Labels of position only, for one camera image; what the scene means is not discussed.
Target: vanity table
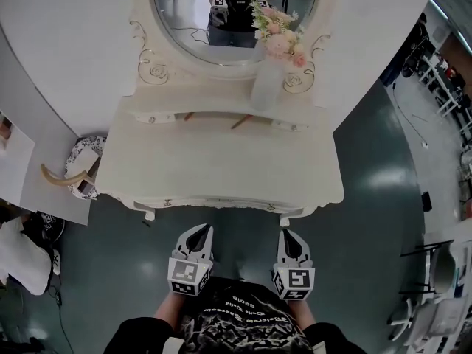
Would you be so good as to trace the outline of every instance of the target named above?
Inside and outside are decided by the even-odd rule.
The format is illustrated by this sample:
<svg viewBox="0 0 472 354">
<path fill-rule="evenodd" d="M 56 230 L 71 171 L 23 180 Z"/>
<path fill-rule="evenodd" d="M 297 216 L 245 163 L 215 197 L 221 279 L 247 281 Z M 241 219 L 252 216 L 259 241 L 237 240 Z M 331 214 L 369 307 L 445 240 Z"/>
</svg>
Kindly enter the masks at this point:
<svg viewBox="0 0 472 354">
<path fill-rule="evenodd" d="M 155 0 L 135 0 L 142 41 L 138 88 L 123 97 L 95 180 L 131 209 L 190 205 L 279 213 L 280 225 L 344 197 L 328 112 L 316 107 L 316 55 L 332 0 L 314 0 L 304 69 L 287 73 L 277 104 L 252 108 L 258 62 L 218 64 L 177 43 Z M 237 128 L 234 124 L 252 116 Z"/>
</svg>

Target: mirror frame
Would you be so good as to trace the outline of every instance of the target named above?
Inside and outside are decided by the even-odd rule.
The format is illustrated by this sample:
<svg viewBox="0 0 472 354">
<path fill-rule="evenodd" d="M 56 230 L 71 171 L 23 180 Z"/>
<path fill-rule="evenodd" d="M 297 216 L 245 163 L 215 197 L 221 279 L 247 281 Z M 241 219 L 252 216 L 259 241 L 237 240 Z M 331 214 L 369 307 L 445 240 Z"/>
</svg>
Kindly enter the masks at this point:
<svg viewBox="0 0 472 354">
<path fill-rule="evenodd" d="M 204 60 L 185 49 L 171 34 L 167 23 L 158 12 L 155 0 L 133 0 L 134 9 L 130 24 L 135 25 L 138 33 L 135 37 L 142 39 L 142 52 L 139 67 L 150 67 L 150 74 L 158 80 L 148 82 L 139 75 L 145 84 L 160 85 L 170 78 L 187 82 L 193 77 L 210 77 L 219 80 L 245 80 L 255 78 L 260 61 L 218 63 L 217 60 Z M 307 56 L 319 48 L 321 38 L 330 38 L 330 19 L 337 0 L 314 0 L 308 17 L 302 19 L 306 25 L 303 45 Z"/>
</svg>

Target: person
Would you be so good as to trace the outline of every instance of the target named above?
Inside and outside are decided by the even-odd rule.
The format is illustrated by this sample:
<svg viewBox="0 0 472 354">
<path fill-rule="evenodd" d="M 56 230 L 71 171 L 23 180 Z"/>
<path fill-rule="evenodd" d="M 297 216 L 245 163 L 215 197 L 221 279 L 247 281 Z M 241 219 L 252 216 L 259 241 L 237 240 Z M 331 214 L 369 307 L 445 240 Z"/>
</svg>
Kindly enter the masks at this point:
<svg viewBox="0 0 472 354">
<path fill-rule="evenodd" d="M 335 325 L 316 323 L 306 301 L 217 277 L 198 296 L 171 292 L 154 317 L 123 322 L 105 349 L 115 353 L 365 354 Z"/>
<path fill-rule="evenodd" d="M 403 42 L 401 48 L 380 76 L 381 82 L 385 86 L 390 86 L 397 80 L 408 58 L 419 49 L 421 44 L 429 40 L 428 31 L 425 26 L 426 22 L 426 15 L 421 13 L 408 38 Z"/>
<path fill-rule="evenodd" d="M 226 0 L 228 16 L 225 24 L 216 26 L 212 15 L 209 15 L 208 39 L 212 46 L 254 47 L 256 38 L 252 26 L 253 0 Z"/>
<path fill-rule="evenodd" d="M 0 282 L 7 285 L 11 277 L 32 295 L 42 295 L 52 274 L 60 273 L 59 252 L 43 237 L 43 218 L 31 214 L 11 220 L 1 208 L 0 220 Z"/>
</svg>

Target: reflected person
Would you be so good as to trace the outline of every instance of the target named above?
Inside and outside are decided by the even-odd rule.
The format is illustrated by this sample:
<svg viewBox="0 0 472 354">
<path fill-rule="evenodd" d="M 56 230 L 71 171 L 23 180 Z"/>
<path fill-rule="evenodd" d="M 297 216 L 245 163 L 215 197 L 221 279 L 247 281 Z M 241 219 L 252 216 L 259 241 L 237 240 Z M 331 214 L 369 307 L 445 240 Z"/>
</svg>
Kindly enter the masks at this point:
<svg viewBox="0 0 472 354">
<path fill-rule="evenodd" d="M 225 0 L 228 6 L 226 23 L 218 22 L 209 15 L 208 39 L 212 46 L 254 47 L 256 38 L 252 26 L 253 0 Z"/>
</svg>

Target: white wall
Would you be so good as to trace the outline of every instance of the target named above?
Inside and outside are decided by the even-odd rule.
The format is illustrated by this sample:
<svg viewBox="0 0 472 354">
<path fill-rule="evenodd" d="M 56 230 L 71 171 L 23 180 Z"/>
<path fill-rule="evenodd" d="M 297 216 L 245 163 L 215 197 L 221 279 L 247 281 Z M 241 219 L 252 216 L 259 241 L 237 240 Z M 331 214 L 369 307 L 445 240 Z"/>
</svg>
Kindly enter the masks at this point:
<svg viewBox="0 0 472 354">
<path fill-rule="evenodd" d="M 317 74 L 315 104 L 333 129 L 366 94 L 427 0 L 338 0 L 330 65 Z M 78 134 L 106 130 L 135 81 L 131 0 L 0 0 L 0 22 L 28 74 Z"/>
<path fill-rule="evenodd" d="M 428 20 L 428 22 L 426 22 L 426 30 L 428 30 L 429 40 L 439 50 L 445 40 L 448 39 L 449 34 L 451 34 L 451 27 L 449 26 L 448 21 L 446 21 L 441 16 L 441 14 L 437 11 L 437 9 L 431 2 L 428 2 L 423 12 L 426 14 L 426 18 Z M 444 38 L 441 41 L 436 41 L 433 37 L 434 31 L 438 27 L 442 28 L 445 32 Z"/>
<path fill-rule="evenodd" d="M 133 94 L 132 0 L 0 0 L 0 23 L 35 85 L 79 136 L 108 131 Z"/>
<path fill-rule="evenodd" d="M 44 163 L 56 174 L 63 174 L 66 159 L 77 136 L 38 93 L 10 50 L 1 30 L 0 59 L 0 111 L 35 143 L 30 157 L 15 157 L 16 161 L 21 162 L 17 167 L 18 172 L 21 170 L 23 179 L 18 179 L 18 182 L 23 181 L 22 187 L 6 183 L 0 184 L 0 187 L 15 187 L 21 191 L 19 202 L 18 196 L 15 200 L 7 197 L 9 202 L 31 211 L 39 210 L 69 221 L 87 224 L 90 201 L 74 197 L 66 187 L 51 185 L 41 175 L 40 170 L 40 165 Z"/>
</svg>

